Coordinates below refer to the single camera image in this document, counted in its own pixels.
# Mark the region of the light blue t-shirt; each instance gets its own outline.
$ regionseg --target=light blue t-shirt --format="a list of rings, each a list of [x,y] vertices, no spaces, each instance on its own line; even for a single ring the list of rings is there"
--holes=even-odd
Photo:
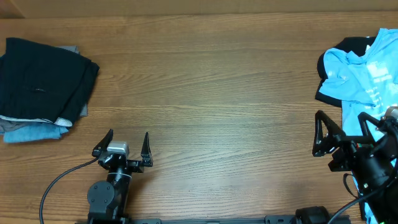
[[[341,100],[343,131],[362,136],[358,115],[367,112],[380,119],[390,106],[398,106],[398,30],[380,29],[372,46],[363,56],[354,52],[329,49],[323,57],[326,79],[319,92]],[[383,133],[369,124],[377,141]],[[368,223],[377,223],[365,206]]]

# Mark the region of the gray fabric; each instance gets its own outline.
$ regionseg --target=gray fabric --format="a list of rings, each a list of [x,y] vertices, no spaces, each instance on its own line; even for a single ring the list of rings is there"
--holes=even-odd
[[[0,119],[0,133],[6,131],[13,131],[27,125],[29,122],[19,122],[19,121],[7,121],[5,119]]]
[[[80,112],[80,116],[82,117],[82,116],[87,116],[88,115],[88,113],[87,113],[87,103],[84,105],[84,107],[81,109],[81,112]]]
[[[80,54],[77,46],[59,46],[59,48],[65,49],[65,50],[70,50],[71,52],[74,52],[76,54]]]

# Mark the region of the white print on shirt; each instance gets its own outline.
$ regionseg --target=white print on shirt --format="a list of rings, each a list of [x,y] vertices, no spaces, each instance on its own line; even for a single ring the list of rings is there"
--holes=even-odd
[[[389,83],[387,88],[392,94],[397,94],[398,93],[398,85],[395,84],[395,83]]]
[[[366,90],[366,93],[373,93],[375,90],[377,90],[377,86],[373,87],[372,89]]]
[[[388,69],[385,62],[371,62],[370,64],[366,65],[366,67],[368,68],[369,73],[372,75],[373,78],[388,75]]]
[[[375,94],[370,95],[370,97],[373,98],[373,97],[375,97],[375,96],[377,96],[377,95],[379,95],[379,94],[380,94],[380,92],[377,92],[377,93],[375,93]]]
[[[381,78],[375,78],[373,80],[374,83],[378,83],[378,82],[384,82],[386,80],[390,80],[392,79],[392,75],[386,75],[385,77],[381,77]]]

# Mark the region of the wood grain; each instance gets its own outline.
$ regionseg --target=wood grain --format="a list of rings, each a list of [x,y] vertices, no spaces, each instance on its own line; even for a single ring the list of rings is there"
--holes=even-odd
[[[0,21],[6,37],[78,45],[100,65],[89,116],[60,141],[0,144],[0,223],[38,223],[39,202],[60,173],[91,159],[109,128],[139,158],[149,132],[154,167],[134,175],[134,218],[292,214],[352,198],[330,156],[311,155],[319,55],[347,36],[398,25],[396,12],[98,17]],[[90,165],[51,190],[47,223],[88,212],[86,192],[106,171]],[[348,210],[359,222],[359,210]]]
[[[396,11],[396,0],[13,0],[26,18]]]

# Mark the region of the clothing pile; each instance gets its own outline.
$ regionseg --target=clothing pile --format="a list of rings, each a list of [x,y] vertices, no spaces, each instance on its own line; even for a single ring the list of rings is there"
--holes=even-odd
[[[380,29],[376,37],[348,37],[327,50],[318,61],[321,78],[315,99],[341,107],[343,131],[362,136],[358,115],[380,119],[398,105],[398,30]],[[374,140],[383,137],[369,124]],[[377,223],[368,204],[367,223]]]
[[[99,66],[76,46],[7,38],[0,58],[0,132],[4,142],[59,139],[87,116]]]

